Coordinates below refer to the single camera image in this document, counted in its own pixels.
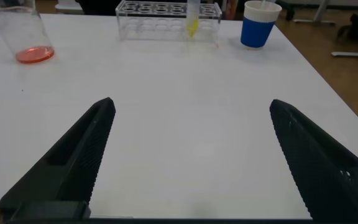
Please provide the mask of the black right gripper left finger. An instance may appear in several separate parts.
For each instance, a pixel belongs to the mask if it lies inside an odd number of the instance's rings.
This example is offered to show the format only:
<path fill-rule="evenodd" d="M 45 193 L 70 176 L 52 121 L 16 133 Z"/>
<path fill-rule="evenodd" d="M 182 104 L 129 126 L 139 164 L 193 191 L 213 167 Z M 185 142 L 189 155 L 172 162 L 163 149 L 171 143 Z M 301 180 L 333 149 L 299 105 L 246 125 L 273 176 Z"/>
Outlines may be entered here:
<path fill-rule="evenodd" d="M 12 214 L 37 202 L 88 206 L 115 114 L 112 99 L 94 103 L 7 191 L 0 209 Z"/>

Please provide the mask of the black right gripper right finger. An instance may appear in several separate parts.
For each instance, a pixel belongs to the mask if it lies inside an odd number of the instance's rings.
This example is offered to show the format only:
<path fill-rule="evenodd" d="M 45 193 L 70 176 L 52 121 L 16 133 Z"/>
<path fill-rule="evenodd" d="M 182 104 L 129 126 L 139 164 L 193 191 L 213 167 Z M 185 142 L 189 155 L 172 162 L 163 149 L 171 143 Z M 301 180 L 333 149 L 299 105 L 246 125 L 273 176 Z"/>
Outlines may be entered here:
<path fill-rule="evenodd" d="M 291 104 L 270 116 L 293 180 L 316 222 L 358 222 L 358 157 Z"/>

